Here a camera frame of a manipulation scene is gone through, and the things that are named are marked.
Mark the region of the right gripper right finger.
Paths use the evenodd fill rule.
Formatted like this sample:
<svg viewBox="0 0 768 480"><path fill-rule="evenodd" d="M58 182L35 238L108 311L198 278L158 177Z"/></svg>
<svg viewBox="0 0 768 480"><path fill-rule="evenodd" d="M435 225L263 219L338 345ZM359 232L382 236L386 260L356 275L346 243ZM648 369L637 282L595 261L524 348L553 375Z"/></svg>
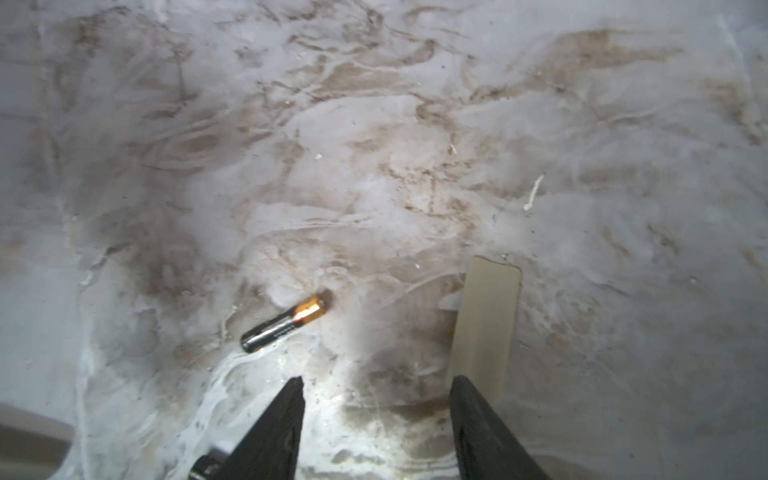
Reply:
<svg viewBox="0 0 768 480"><path fill-rule="evenodd" d="M468 377L452 380L449 406L463 480L548 477Z"/></svg>

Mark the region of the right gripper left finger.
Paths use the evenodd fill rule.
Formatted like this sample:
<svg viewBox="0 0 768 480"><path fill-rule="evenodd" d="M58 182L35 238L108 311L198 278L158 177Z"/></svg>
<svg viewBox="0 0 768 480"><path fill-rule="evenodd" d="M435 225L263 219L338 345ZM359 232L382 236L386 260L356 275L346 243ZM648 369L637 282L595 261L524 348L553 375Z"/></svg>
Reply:
<svg viewBox="0 0 768 480"><path fill-rule="evenodd" d="M211 479L294 479L304 412L303 380L292 377Z"/></svg>

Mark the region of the beige battery cover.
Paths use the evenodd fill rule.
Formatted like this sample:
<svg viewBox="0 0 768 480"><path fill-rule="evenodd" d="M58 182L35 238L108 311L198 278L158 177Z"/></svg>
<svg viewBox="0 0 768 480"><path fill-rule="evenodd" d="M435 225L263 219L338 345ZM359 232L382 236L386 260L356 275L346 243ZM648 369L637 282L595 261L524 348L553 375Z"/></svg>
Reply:
<svg viewBox="0 0 768 480"><path fill-rule="evenodd" d="M447 381L463 375L496 405L508 370L522 286L519 267L474 257L462 291Z"/></svg>

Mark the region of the black copper AAA battery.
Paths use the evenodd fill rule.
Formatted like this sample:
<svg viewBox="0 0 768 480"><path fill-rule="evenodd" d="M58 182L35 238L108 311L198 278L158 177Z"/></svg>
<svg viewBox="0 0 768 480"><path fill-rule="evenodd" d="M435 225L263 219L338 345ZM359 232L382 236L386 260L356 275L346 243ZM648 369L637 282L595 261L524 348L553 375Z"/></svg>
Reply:
<svg viewBox="0 0 768 480"><path fill-rule="evenodd" d="M330 291L306 298L274 318L263 321L243 333L240 337L241 349L251 354L273 344L325 315L332 303L333 294Z"/></svg>

